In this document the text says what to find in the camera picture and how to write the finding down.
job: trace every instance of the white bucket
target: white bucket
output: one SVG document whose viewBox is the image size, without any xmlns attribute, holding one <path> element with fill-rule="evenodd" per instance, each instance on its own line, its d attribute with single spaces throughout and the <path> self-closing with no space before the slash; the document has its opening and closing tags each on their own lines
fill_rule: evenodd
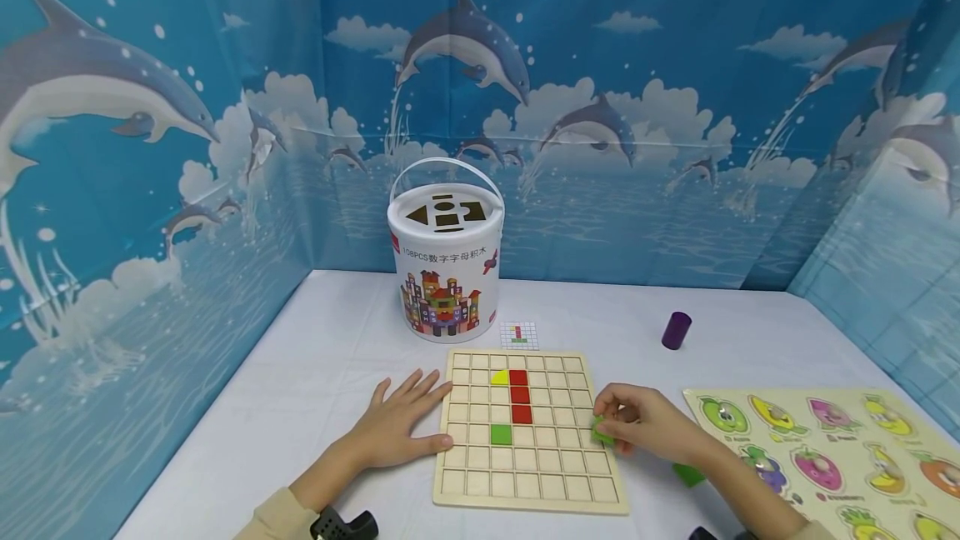
<svg viewBox="0 0 960 540">
<path fill-rule="evenodd" d="M 400 178 L 423 163 L 466 168 L 488 186 L 430 184 L 397 197 Z M 407 329 L 434 343 L 465 343 L 497 318 L 503 195 L 466 162 L 429 157 L 393 181 L 387 223 Z"/>
</svg>

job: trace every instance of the child's hand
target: child's hand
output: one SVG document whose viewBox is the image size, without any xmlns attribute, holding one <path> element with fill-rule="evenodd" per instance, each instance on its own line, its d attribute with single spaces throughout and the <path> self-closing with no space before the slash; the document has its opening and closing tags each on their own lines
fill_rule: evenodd
<svg viewBox="0 0 960 540">
<path fill-rule="evenodd" d="M 390 377 L 380 382 L 373 390 L 370 407 L 353 429 L 337 440 L 357 459 L 359 468 L 399 465 L 453 446 L 453 438 L 443 433 L 410 438 L 414 424 L 453 388 L 452 383 L 446 382 L 430 391 L 440 372 L 434 370 L 421 381 L 422 376 L 423 371 L 415 371 L 387 400 L 383 397 L 390 387 Z"/>
<path fill-rule="evenodd" d="M 622 453 L 639 446 L 671 462 L 698 467 L 718 446 L 724 448 L 654 388 L 608 384 L 597 396 L 593 414 L 604 416 L 597 430 L 617 440 Z"/>
</svg>

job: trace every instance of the child's right hand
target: child's right hand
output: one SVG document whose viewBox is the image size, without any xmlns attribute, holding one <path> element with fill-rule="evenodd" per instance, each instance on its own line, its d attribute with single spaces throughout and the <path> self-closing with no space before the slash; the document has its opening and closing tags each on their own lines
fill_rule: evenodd
<svg viewBox="0 0 960 540">
<path fill-rule="evenodd" d="M 593 414 L 604 416 L 597 431 L 617 440 L 621 453 L 638 446 L 670 462 L 700 467 L 718 450 L 726 450 L 654 388 L 608 384 L 597 396 Z"/>
</svg>

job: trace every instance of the bucket handle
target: bucket handle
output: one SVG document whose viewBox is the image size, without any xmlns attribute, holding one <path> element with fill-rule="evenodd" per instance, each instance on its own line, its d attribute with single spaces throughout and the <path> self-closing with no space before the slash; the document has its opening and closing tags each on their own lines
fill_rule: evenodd
<svg viewBox="0 0 960 540">
<path fill-rule="evenodd" d="M 456 165 L 462 168 L 467 169 L 468 172 L 473 173 L 478 178 L 487 183 L 488 186 L 493 188 L 493 193 L 497 194 L 497 198 L 500 199 L 500 205 L 504 206 L 503 194 L 500 193 L 500 188 L 497 187 L 497 184 L 494 184 L 493 180 L 487 177 L 487 174 L 481 172 L 480 169 L 475 168 L 473 165 L 470 165 L 469 162 L 463 162 L 457 159 L 451 159 L 450 157 L 426 157 L 421 159 L 409 167 L 405 168 L 397 175 L 397 179 L 393 180 L 393 186 L 390 188 L 390 202 L 393 202 L 394 198 L 397 198 L 397 185 L 400 183 L 400 178 L 403 178 L 403 175 L 406 172 L 409 172 L 410 169 L 415 168 L 417 165 L 423 165 L 424 163 L 450 163 L 450 165 Z"/>
</svg>

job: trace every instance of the wooden puzzle board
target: wooden puzzle board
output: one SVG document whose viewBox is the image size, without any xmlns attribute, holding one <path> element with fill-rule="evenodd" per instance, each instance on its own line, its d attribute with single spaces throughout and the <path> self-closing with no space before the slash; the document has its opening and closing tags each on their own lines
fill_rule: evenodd
<svg viewBox="0 0 960 540">
<path fill-rule="evenodd" d="M 683 394 L 705 430 L 835 538 L 960 538 L 960 453 L 890 392 Z"/>
<path fill-rule="evenodd" d="M 593 383 L 579 352 L 453 349 L 433 501 L 457 507 L 630 511 L 617 462 L 593 440 Z"/>
</svg>

